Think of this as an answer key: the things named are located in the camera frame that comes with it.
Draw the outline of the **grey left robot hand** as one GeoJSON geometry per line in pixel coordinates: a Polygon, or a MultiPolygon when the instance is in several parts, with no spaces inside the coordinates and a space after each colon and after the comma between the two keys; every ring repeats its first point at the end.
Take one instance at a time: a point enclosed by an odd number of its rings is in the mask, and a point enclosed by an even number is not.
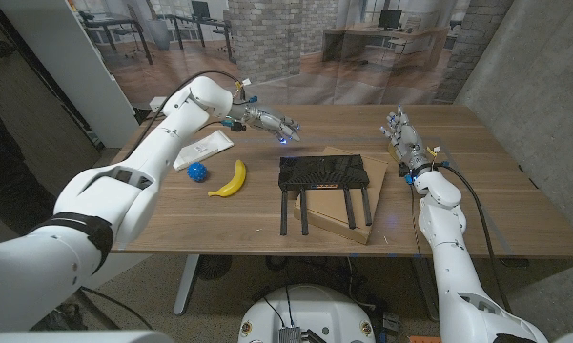
{"type": "Polygon", "coordinates": [[[246,106],[242,120],[247,125],[273,135],[280,144],[300,141],[300,125],[291,117],[269,107],[246,106]]]}

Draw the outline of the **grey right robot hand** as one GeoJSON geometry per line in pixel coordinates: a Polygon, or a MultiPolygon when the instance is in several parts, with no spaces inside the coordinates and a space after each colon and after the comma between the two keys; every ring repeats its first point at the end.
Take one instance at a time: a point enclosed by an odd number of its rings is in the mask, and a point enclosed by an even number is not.
{"type": "Polygon", "coordinates": [[[403,163],[414,176],[431,171],[429,152],[401,105],[387,115],[380,131],[389,141],[390,153],[396,161],[403,163]]]}

